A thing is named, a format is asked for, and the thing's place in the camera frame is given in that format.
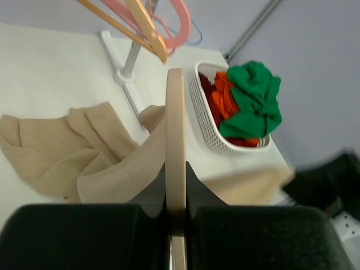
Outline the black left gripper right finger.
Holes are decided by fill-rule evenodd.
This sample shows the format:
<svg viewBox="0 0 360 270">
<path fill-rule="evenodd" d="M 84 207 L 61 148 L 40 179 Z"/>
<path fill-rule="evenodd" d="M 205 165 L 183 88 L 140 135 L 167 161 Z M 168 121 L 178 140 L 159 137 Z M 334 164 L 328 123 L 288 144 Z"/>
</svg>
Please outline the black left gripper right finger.
<svg viewBox="0 0 360 270">
<path fill-rule="evenodd" d="M 352 269 L 329 219 L 303 206 L 230 206 L 186 166 L 188 269 Z"/>
</svg>

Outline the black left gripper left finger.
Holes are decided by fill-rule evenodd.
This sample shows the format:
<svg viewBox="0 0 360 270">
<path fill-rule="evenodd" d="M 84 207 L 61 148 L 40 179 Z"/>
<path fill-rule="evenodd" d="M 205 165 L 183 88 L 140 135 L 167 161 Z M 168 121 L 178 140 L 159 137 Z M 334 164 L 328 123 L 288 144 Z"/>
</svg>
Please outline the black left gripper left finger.
<svg viewBox="0 0 360 270">
<path fill-rule="evenodd" d="M 168 269 L 165 171 L 125 204 L 30 204 L 1 231 L 2 269 Z"/>
</svg>

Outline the beige t shirt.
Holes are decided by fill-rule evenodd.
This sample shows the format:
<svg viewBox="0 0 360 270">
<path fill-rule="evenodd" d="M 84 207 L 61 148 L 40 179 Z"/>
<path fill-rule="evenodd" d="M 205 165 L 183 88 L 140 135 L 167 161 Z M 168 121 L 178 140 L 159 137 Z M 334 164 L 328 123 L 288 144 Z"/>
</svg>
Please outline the beige t shirt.
<svg viewBox="0 0 360 270">
<path fill-rule="evenodd" d="M 113 107 L 70 109 L 62 118 L 1 117 L 1 149 L 37 192 L 69 203 L 126 203 L 153 182 L 165 161 L 165 107 L 139 115 L 149 137 L 132 140 Z"/>
</svg>

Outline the beige wooden hanger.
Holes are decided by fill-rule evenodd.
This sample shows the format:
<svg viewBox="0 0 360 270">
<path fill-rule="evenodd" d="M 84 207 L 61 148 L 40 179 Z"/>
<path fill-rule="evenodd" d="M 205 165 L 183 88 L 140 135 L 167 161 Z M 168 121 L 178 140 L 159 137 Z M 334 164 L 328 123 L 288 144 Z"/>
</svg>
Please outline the beige wooden hanger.
<svg viewBox="0 0 360 270">
<path fill-rule="evenodd" d="M 182 68 L 168 71 L 165 106 L 165 188 L 172 268 L 186 269 L 185 91 Z"/>
</svg>

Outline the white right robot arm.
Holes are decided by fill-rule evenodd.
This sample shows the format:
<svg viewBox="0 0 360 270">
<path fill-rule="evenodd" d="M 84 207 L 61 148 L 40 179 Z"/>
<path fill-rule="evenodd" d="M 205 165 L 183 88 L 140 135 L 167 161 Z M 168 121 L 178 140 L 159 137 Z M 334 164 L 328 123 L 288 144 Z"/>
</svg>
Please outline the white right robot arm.
<svg viewBox="0 0 360 270">
<path fill-rule="evenodd" d="M 346 150 L 299 170 L 282 190 L 296 205 L 323 211 L 335 222 L 347 249 L 359 252 L 359 155 Z"/>
</svg>

